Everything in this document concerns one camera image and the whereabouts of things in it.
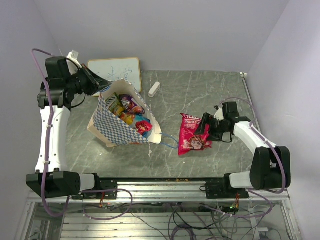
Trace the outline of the red chips bag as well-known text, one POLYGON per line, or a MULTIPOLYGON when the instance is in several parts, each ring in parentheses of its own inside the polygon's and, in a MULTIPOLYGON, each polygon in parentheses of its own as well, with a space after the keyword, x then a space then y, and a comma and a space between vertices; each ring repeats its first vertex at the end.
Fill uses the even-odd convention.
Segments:
POLYGON ((209 125, 205 125, 203 134, 196 134, 201 119, 185 113, 181 113, 181 116, 177 154, 182 156, 190 151, 204 151, 211 148, 212 141, 208 140, 209 125))

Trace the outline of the purple snack bag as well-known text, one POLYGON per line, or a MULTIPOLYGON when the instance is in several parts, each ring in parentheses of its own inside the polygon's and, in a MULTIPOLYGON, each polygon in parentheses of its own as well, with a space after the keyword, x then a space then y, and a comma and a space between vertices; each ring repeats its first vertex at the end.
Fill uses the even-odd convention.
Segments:
POLYGON ((145 109, 131 96, 128 94, 119 95, 124 111, 128 114, 144 115, 145 109))

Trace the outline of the checkered paper bag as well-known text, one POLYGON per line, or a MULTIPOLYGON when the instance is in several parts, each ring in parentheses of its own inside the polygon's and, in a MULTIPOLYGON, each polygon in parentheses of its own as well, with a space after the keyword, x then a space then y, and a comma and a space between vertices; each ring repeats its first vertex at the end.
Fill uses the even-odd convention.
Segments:
POLYGON ((163 142, 163 137, 169 137, 173 140, 175 138, 162 131, 146 101, 134 86, 124 79, 114 81, 99 94, 98 105, 89 121, 87 130, 105 143, 108 148, 134 144, 163 144, 173 149, 177 148, 177 146, 163 142), (105 100, 113 93, 116 93, 118 97, 123 94, 131 95, 144 108, 145 114, 135 114, 133 124, 127 125, 119 116, 115 116, 107 109, 105 100), (136 129, 136 123, 143 120, 152 124, 152 130, 147 135, 147 138, 139 134, 136 129))

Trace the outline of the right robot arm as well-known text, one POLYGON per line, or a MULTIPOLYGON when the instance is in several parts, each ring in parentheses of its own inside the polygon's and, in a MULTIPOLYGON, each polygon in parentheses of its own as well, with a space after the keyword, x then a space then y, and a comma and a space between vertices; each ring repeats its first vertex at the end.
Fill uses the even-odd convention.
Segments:
POLYGON ((221 103, 216 113, 205 112, 196 129, 197 135, 208 133, 207 139, 222 142, 223 135, 240 139, 253 154, 250 171, 231 173, 220 186, 221 194, 233 197, 238 189, 264 190, 281 194, 291 184, 290 150, 268 140, 246 116, 240 116, 235 101, 221 103))

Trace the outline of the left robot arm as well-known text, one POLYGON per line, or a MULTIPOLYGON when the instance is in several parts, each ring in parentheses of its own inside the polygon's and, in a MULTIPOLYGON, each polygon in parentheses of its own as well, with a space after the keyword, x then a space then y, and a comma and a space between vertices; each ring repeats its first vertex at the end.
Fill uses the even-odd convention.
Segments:
POLYGON ((26 184, 47 199, 75 196, 82 191, 96 199, 102 193, 98 175, 68 169, 67 125, 75 95, 93 96, 111 83, 73 57, 50 57, 45 68, 47 77, 37 96, 42 123, 40 152, 34 173, 26 176, 26 184))

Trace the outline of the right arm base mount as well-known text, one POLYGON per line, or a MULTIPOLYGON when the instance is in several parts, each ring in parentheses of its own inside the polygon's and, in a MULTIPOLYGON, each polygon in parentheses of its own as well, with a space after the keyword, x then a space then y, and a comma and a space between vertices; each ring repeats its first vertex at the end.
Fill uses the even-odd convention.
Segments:
POLYGON ((248 199, 249 192, 245 188, 233 188, 226 178, 214 178, 204 185, 206 198, 214 199, 248 199))

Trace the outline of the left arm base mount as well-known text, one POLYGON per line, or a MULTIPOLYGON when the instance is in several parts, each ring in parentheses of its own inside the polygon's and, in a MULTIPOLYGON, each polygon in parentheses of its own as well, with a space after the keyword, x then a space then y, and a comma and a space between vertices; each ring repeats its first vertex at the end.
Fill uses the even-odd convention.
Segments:
POLYGON ((72 200, 115 200, 118 194, 118 182, 114 179, 101 178, 97 187, 90 189, 94 192, 81 192, 71 197, 72 200))

